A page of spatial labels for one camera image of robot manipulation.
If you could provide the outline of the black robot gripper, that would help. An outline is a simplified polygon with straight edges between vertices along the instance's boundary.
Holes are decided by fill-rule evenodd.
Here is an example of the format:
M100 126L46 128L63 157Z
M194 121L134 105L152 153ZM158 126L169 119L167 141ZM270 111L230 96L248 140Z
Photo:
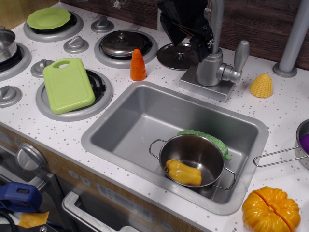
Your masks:
M171 42L177 46L192 37L190 45L197 62L202 62L213 51L213 32L204 17L207 0L160 0L160 22Z

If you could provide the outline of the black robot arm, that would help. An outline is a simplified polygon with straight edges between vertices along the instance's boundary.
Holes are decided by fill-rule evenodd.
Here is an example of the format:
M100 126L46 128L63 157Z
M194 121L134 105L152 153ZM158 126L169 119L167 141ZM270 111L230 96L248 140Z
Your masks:
M213 51L214 36L204 17L206 0L160 0L160 22L172 43L177 46L185 38L197 62L202 62Z

